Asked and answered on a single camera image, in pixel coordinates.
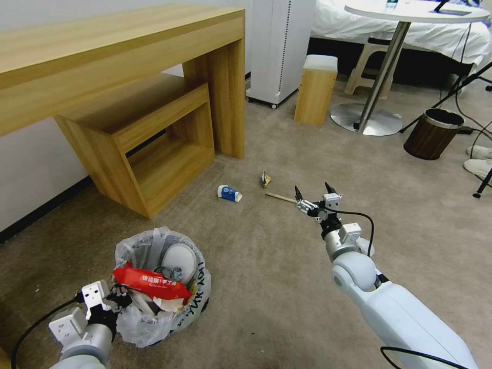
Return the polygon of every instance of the wooden stick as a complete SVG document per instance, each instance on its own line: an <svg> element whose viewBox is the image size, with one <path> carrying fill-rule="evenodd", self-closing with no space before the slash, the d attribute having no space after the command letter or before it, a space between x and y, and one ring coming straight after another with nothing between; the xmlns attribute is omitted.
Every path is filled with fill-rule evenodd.
<svg viewBox="0 0 492 369"><path fill-rule="evenodd" d="M278 199L280 199L280 200L284 200L284 201L288 201L288 202L296 203L296 200L290 199L290 198L288 198L288 197L280 196L280 195L277 195L277 194L273 194L273 193L271 193L271 192L265 192L265 195L266 195L266 196L270 196L270 197L275 197L275 198L278 198Z"/></svg>

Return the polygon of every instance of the round table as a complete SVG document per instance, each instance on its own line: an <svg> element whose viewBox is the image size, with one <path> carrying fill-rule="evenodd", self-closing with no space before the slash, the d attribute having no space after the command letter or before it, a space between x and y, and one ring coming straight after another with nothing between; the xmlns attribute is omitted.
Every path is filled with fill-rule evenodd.
<svg viewBox="0 0 492 369"><path fill-rule="evenodd" d="M381 87L386 82L389 72L398 61L403 40L412 22L422 23L471 23L479 22L489 16L489 12L464 5L445 4L440 12L433 10L438 2L421 0L400 0L396 6L389 7L384 0L358 0L345 5L345 10L371 18L398 21L388 51L383 60L378 76L374 81L371 94L365 105L343 104L331 109L332 120L341 127L369 136L389 136L402 128L401 118L384 109L374 111Z"/></svg>

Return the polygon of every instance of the trash can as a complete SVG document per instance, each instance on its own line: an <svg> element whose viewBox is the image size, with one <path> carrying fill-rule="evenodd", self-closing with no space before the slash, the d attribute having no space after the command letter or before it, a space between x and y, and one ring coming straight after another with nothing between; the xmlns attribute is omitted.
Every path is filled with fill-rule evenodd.
<svg viewBox="0 0 492 369"><path fill-rule="evenodd" d="M465 120L446 109L427 109L406 140L405 151L419 159L439 159Z"/></svg>
<svg viewBox="0 0 492 369"><path fill-rule="evenodd" d="M167 227L142 232L116 245L115 269L122 268L129 262L133 268L153 271L162 262L166 250L177 243L191 248L196 256L197 269L187 284L192 296L176 313L161 311L157 315L150 315L142 312L137 305L130 304L122 310L116 321L116 330L121 334L123 341L133 343L137 347L158 343L170 333L185 329L198 319L207 307L212 277L205 268L203 255L189 237L173 232Z"/></svg>

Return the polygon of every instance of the red snack wrapper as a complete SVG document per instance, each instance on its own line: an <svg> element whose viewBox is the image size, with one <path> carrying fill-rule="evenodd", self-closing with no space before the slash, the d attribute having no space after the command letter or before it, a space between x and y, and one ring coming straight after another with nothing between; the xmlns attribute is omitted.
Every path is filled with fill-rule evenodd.
<svg viewBox="0 0 492 369"><path fill-rule="evenodd" d="M191 297L186 286L180 282L165 279L162 274L145 269L117 268L113 270L114 279L119 284L145 293L150 298L174 300Z"/></svg>

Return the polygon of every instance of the white tabletop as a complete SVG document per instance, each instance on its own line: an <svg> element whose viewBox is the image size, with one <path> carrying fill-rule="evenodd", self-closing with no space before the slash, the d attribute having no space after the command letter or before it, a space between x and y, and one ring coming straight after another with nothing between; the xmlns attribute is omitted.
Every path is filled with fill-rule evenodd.
<svg viewBox="0 0 492 369"><path fill-rule="evenodd" d="M386 6L386 0L354 0L345 5L345 10L371 18L422 23L471 23L483 21L490 15L485 9L449 3L445 4L441 10L460 10L471 13L450 15L431 12L438 4L434 1L399 0L394 8L389 8Z"/></svg>

